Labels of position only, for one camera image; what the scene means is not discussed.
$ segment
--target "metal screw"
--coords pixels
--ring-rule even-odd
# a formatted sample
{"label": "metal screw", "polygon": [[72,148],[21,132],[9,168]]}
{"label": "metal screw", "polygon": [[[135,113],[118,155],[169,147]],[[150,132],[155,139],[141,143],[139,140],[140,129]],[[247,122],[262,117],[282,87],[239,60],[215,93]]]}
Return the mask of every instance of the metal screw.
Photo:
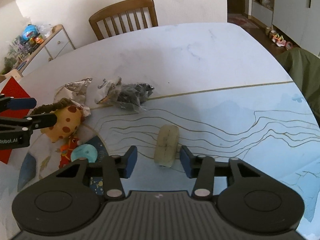
{"label": "metal screw", "polygon": [[107,196],[109,197],[120,197],[122,195],[122,191],[119,189],[109,189],[107,191]]}
{"label": "metal screw", "polygon": [[210,195],[210,191],[205,188],[198,188],[195,190],[195,195],[198,197],[207,197]]}

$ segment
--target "cabinet door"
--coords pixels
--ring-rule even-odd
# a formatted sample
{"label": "cabinet door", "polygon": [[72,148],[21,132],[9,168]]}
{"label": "cabinet door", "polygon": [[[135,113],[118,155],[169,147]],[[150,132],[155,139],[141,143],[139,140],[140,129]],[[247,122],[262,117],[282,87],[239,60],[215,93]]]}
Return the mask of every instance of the cabinet door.
{"label": "cabinet door", "polygon": [[56,58],[60,51],[69,42],[66,34],[63,30],[59,31],[49,42],[46,44],[46,48],[49,51],[52,58]]}
{"label": "cabinet door", "polygon": [[310,8],[308,8],[300,47],[318,56],[320,53],[320,0],[309,0],[308,5]]}
{"label": "cabinet door", "polygon": [[291,0],[275,0],[272,24],[286,33],[289,21]]}
{"label": "cabinet door", "polygon": [[289,21],[285,32],[294,42],[301,44],[303,27],[308,16],[309,0],[290,0]]}
{"label": "cabinet door", "polygon": [[71,46],[70,42],[68,42],[66,44],[66,46],[64,46],[64,48],[62,49],[62,51],[59,52],[58,56],[57,57],[60,57],[64,54],[67,54],[69,52],[73,51],[73,47]]}
{"label": "cabinet door", "polygon": [[38,54],[31,60],[27,67],[22,72],[22,75],[25,77],[39,67],[46,65],[51,60],[50,55],[45,50],[41,49]]}

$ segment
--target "blue clay piece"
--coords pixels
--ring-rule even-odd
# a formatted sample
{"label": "blue clay piece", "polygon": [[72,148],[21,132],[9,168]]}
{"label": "blue clay piece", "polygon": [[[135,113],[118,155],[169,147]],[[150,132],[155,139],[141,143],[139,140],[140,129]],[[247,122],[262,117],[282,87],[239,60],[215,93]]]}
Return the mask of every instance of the blue clay piece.
{"label": "blue clay piece", "polygon": [[74,149],[71,153],[71,161],[79,158],[87,158],[89,163],[94,163],[97,160],[98,151],[90,144],[83,144]]}

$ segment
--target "chair backrest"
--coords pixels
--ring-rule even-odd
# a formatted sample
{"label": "chair backrest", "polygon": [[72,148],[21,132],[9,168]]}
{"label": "chair backrest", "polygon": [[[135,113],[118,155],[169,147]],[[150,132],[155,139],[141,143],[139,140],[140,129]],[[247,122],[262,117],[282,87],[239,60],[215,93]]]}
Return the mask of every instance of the chair backrest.
{"label": "chair backrest", "polygon": [[[136,29],[137,30],[141,29],[137,12],[141,14],[143,27],[146,29],[148,28],[148,24],[147,24],[146,16],[144,14],[144,10],[143,10],[144,8],[148,8],[152,27],[158,26],[155,4],[153,0],[125,0],[119,3],[109,5],[101,9],[100,11],[96,12],[95,14],[93,14],[89,18],[89,23],[99,41],[104,39],[102,32],[98,26],[98,22],[100,21],[103,21],[108,37],[112,36],[110,28],[106,21],[107,18],[110,18],[111,20],[115,35],[120,34],[118,26],[115,21],[116,17],[120,22],[122,33],[126,33],[127,31],[130,31],[130,32],[133,31],[133,25],[130,18],[130,14],[132,12],[133,12],[134,21],[136,24]],[[127,26],[129,27],[129,30],[128,28],[125,27],[123,17],[126,18],[127,20],[127,23],[128,23]]]}

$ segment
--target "blue globe toy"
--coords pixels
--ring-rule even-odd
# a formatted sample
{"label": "blue globe toy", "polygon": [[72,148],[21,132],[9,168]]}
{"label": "blue globe toy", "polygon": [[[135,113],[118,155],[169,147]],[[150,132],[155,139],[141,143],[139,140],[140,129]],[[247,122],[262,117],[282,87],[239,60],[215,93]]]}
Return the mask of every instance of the blue globe toy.
{"label": "blue globe toy", "polygon": [[27,41],[27,40],[29,40],[30,38],[32,38],[33,36],[35,36],[37,34],[38,34],[38,31],[37,31],[36,27],[34,25],[30,24],[24,29],[24,31],[22,33],[22,38],[25,41]]}

